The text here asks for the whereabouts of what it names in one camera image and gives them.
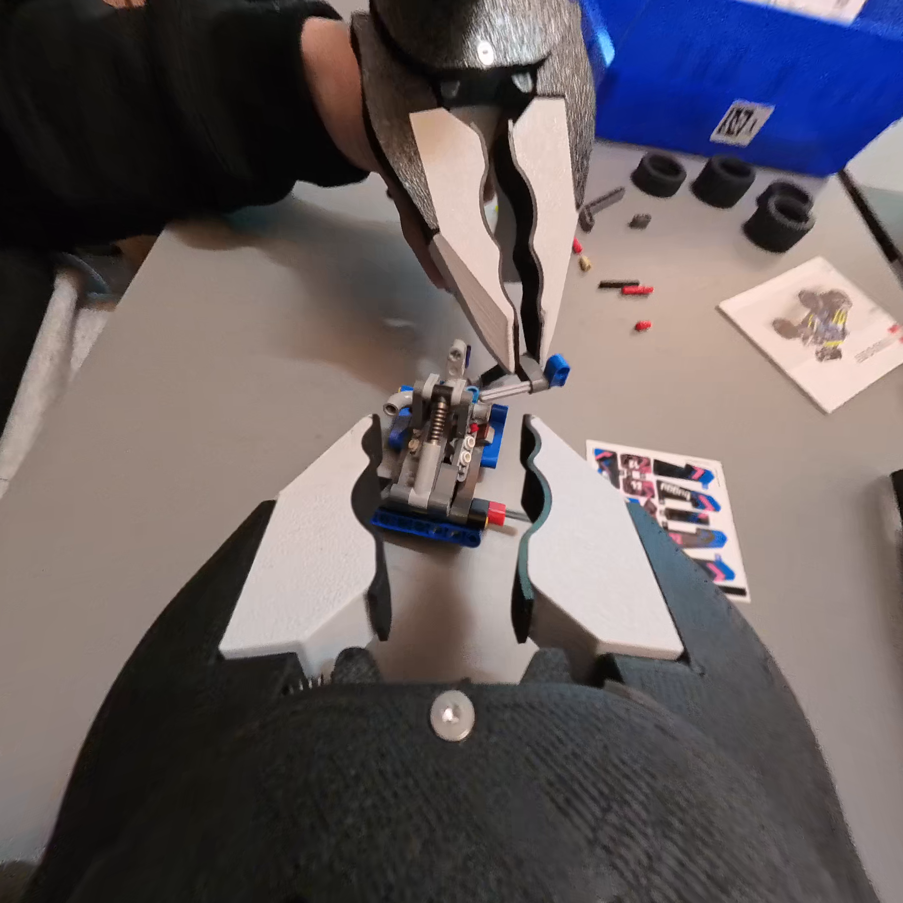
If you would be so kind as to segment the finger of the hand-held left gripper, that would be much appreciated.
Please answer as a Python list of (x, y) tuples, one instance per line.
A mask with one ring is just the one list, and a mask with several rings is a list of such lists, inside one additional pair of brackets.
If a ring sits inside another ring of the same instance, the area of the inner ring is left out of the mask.
[(574, 235), (574, 196), (565, 101), (533, 98), (509, 127), (517, 227), (515, 268), (523, 286), (522, 324), (528, 352), (552, 353)]
[(486, 220), (489, 154), (480, 125), (443, 107), (409, 116), (435, 211), (430, 253), (485, 349), (504, 373), (517, 367), (517, 320)]

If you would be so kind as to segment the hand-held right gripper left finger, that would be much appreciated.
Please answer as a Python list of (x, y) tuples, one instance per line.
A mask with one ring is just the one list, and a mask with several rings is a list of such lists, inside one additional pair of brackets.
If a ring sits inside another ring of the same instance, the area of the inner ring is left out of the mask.
[(372, 523), (382, 457), (370, 414), (281, 490), (220, 640), (223, 657), (335, 658), (388, 639), (388, 567)]

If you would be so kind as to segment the white paper sheets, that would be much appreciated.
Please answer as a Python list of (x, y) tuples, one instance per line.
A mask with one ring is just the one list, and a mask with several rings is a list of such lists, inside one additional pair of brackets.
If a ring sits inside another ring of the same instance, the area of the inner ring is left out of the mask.
[(759, 1), (764, 6), (771, 6), (788, 12), (850, 24), (861, 13), (866, 1)]

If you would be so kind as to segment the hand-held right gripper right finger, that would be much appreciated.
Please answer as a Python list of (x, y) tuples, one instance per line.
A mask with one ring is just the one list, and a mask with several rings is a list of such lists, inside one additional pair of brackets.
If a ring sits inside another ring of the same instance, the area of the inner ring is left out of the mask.
[(683, 643), (625, 498), (534, 414), (523, 417), (520, 462), (517, 642), (569, 661), (678, 660)]

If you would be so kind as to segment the toy buggy chassis assembly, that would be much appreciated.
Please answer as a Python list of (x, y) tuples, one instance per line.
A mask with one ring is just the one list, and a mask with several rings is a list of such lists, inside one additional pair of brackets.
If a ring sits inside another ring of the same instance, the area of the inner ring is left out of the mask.
[(499, 463), (508, 409), (480, 402), (470, 351), (454, 341), (443, 372), (385, 401), (380, 504), (370, 520), (379, 530), (476, 548), (488, 527), (527, 522), (525, 512), (478, 496), (483, 472)]

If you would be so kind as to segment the blue storage bin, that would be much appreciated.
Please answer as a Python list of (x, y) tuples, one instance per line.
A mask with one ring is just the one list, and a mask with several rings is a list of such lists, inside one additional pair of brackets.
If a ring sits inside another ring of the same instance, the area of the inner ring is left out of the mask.
[(836, 174), (901, 119), (901, 2), (850, 22), (757, 2), (581, 2), (595, 136)]

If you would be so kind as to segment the person's left forearm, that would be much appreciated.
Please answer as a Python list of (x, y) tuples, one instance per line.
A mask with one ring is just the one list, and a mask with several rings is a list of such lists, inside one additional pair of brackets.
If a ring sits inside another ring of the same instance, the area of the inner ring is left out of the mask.
[(367, 172), (301, 60), (322, 2), (2, 2), (2, 248), (67, 251)]

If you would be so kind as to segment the white buggy picture booklet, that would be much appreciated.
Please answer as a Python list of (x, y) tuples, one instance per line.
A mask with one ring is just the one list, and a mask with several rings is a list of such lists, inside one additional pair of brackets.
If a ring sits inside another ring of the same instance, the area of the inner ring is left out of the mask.
[(902, 364), (901, 323), (820, 256), (717, 309), (826, 414)]

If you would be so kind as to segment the blue and pink sticker sheet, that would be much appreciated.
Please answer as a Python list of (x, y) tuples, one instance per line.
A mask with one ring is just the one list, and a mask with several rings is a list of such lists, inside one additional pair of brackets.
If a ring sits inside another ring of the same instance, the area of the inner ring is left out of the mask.
[(729, 598), (751, 603), (719, 461), (591, 439), (585, 454), (626, 502), (645, 510)]

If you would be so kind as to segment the person's left hand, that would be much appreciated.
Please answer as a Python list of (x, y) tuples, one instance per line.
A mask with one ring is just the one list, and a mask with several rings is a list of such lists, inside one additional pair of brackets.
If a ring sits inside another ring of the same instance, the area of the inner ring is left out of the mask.
[(446, 290), (416, 219), (414, 205), (383, 170), (370, 146), (360, 70), (349, 27), (343, 21), (309, 18), (300, 32), (300, 54), (313, 106), (330, 140), (355, 168), (379, 175), (396, 206), (405, 241), (431, 283)]

